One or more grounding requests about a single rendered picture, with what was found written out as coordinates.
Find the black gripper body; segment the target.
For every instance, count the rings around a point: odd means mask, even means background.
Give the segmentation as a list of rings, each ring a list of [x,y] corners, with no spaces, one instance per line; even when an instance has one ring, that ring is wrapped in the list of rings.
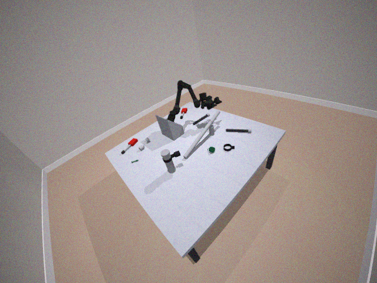
[[[209,106],[207,107],[207,109],[209,110],[209,109],[211,109],[213,106],[214,106],[214,103],[215,104],[218,104],[218,103],[220,103],[220,101],[219,101],[219,97],[215,97],[214,98],[214,101],[213,100],[208,100],[208,102],[209,102]]]

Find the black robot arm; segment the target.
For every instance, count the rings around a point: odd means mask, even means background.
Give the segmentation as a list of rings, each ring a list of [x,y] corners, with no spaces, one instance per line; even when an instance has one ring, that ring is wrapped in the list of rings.
[[[175,115],[179,113],[179,111],[180,111],[180,107],[179,107],[180,96],[181,96],[181,91],[182,91],[183,88],[189,90],[190,95],[191,95],[191,97],[193,99],[194,106],[196,108],[200,107],[200,105],[201,105],[202,109],[209,106],[208,100],[211,101],[212,96],[208,96],[207,97],[207,93],[201,93],[201,94],[199,94],[200,100],[198,101],[198,99],[196,98],[195,93],[194,93],[191,85],[183,82],[182,80],[179,80],[177,82],[176,103],[175,103],[175,106],[174,106],[173,110],[170,111],[170,114],[168,115],[167,120],[170,120],[170,121],[174,122]]]

